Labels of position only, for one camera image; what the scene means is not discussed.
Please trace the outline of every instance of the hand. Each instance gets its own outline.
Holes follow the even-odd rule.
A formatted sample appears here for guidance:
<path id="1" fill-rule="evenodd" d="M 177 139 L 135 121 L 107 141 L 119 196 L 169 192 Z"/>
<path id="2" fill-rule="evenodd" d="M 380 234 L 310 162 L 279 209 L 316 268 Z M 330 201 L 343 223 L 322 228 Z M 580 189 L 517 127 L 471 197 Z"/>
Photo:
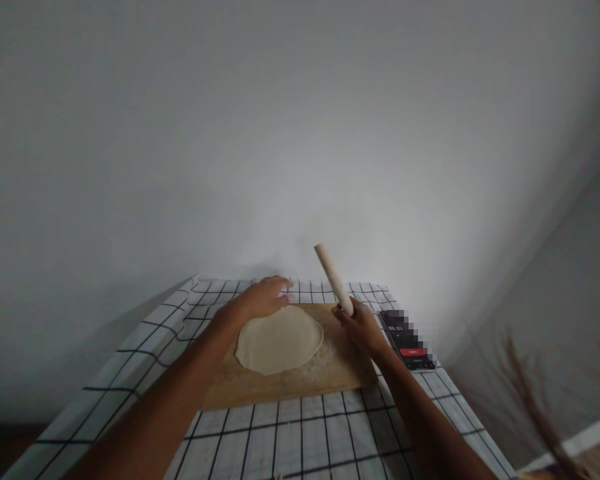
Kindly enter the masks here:
<path id="1" fill-rule="evenodd" d="M 268 317 L 289 304 L 288 295 L 278 295 L 282 289 L 291 285 L 290 280 L 278 275 L 266 277 L 231 300 L 224 308 L 241 315 L 245 322 L 252 318 Z"/>
<path id="2" fill-rule="evenodd" d="M 371 310 L 364 303 L 358 302 L 351 297 L 354 312 L 350 317 L 346 314 L 340 304 L 332 308 L 331 312 L 347 330 L 353 342 L 371 358 L 375 358 L 389 347 L 385 336 L 382 334 L 378 322 Z"/>

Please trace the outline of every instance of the forearm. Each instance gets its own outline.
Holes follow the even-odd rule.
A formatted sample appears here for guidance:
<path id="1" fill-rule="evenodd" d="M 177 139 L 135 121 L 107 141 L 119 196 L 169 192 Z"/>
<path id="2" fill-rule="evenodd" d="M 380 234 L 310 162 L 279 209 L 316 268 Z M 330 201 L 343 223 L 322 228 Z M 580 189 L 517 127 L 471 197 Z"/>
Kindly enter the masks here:
<path id="1" fill-rule="evenodd" d="M 374 355 L 373 360 L 387 381 L 416 454 L 432 479 L 495 478 L 393 350 L 383 349 Z"/>
<path id="2" fill-rule="evenodd" d="M 85 454 L 66 479 L 159 480 L 164 476 L 213 374 L 238 334 L 239 329 L 223 325 L 228 320 L 224 315 L 239 313 L 219 312 L 200 338 Z"/>

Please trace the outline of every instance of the wooden floor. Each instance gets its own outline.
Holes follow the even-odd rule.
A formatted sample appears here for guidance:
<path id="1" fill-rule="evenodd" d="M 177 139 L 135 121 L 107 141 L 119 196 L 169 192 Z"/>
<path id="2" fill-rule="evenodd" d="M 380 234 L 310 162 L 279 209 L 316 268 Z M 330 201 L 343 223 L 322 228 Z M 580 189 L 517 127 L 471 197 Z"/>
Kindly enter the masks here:
<path id="1" fill-rule="evenodd" d="M 578 455 L 576 462 L 585 468 L 590 480 L 600 480 L 600 444 Z M 557 477 L 542 470 L 523 473 L 520 478 L 521 480 L 555 480 Z"/>
<path id="2" fill-rule="evenodd" d="M 46 425 L 0 427 L 0 477 L 40 436 Z"/>

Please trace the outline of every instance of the red button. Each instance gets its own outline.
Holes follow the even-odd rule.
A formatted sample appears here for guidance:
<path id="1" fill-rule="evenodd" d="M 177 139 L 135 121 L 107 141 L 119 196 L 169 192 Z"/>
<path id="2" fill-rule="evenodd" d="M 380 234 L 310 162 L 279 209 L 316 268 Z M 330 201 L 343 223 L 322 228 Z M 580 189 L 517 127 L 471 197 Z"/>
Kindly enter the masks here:
<path id="1" fill-rule="evenodd" d="M 424 357 L 427 349 L 400 349 L 400 355 L 403 357 Z"/>

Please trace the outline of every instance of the table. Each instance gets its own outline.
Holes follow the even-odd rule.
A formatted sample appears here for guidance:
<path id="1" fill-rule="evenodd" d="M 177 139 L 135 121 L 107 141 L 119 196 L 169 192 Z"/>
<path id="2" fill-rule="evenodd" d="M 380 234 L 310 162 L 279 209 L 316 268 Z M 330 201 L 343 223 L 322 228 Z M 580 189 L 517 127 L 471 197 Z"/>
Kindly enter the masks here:
<path id="1" fill-rule="evenodd" d="M 218 308 L 255 281 L 196 275 L 182 285 L 138 325 L 3 478 L 60 478 L 195 341 Z M 384 285 L 348 287 L 376 313 L 400 309 Z M 336 303 L 326 282 L 297 280 L 288 290 L 292 303 Z M 496 476 L 515 478 L 445 370 L 413 374 Z M 198 412 L 165 475 L 166 480 L 271 478 L 425 477 L 381 375 L 373 389 Z"/>

